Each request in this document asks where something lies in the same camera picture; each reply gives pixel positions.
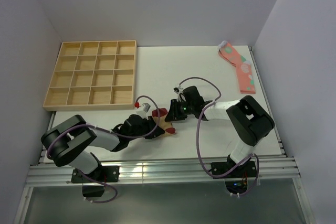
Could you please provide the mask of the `beige red purple striped sock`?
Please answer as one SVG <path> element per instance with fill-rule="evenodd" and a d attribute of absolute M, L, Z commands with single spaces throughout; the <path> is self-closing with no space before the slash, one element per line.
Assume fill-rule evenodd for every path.
<path fill-rule="evenodd" d="M 152 111 L 151 116 L 154 120 L 154 124 L 159 124 L 154 131 L 155 137 L 167 137 L 176 133 L 176 129 L 173 127 L 173 124 L 165 121 L 167 114 L 168 111 L 166 108 L 159 108 L 159 114 L 157 110 Z"/>

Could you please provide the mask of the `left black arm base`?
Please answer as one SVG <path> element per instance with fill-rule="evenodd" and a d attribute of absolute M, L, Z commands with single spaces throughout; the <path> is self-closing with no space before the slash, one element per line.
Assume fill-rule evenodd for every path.
<path fill-rule="evenodd" d="M 71 177 L 72 184 L 82 184 L 82 195 L 85 199 L 93 202 L 98 202 L 98 198 L 107 191 L 114 191 L 114 196 L 110 201 L 114 200 L 118 191 L 108 183 L 116 183 L 118 180 L 119 166 L 99 166 L 90 174 L 84 174 L 79 169 L 74 169 Z"/>

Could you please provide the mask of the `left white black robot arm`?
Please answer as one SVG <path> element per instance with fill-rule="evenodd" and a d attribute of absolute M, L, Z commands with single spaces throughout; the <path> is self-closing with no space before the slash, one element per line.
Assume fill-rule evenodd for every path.
<path fill-rule="evenodd" d="M 101 163 L 93 153 L 85 151 L 88 146 L 119 152 L 131 140 L 153 139 L 165 133 L 164 127 L 151 116 L 145 119 L 132 114 L 123 123 L 106 130 L 88 124 L 77 114 L 44 133 L 41 142 L 56 166 L 69 165 L 83 172 L 89 181 L 96 182 L 102 176 Z"/>

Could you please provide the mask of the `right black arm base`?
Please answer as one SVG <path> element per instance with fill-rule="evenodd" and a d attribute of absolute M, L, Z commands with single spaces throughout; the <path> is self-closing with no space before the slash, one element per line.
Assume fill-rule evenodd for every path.
<path fill-rule="evenodd" d="M 208 170 L 212 175 L 219 176 L 233 168 L 229 162 L 212 162 Z M 247 161 L 231 173 L 223 177 L 225 187 L 230 196 L 241 197 L 258 184 L 259 167 L 254 161 Z"/>

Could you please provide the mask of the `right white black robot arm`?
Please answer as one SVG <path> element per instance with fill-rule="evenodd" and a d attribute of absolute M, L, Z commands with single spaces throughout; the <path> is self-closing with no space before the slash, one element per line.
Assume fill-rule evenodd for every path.
<path fill-rule="evenodd" d="M 258 143 L 275 127 L 271 116 L 250 95 L 228 102 L 206 101 L 196 86 L 174 89 L 177 98 L 170 101 L 165 121 L 182 121 L 189 115 L 202 121 L 231 121 L 240 140 L 227 158 L 228 173 L 234 177 L 245 171 L 247 156 L 253 153 Z"/>

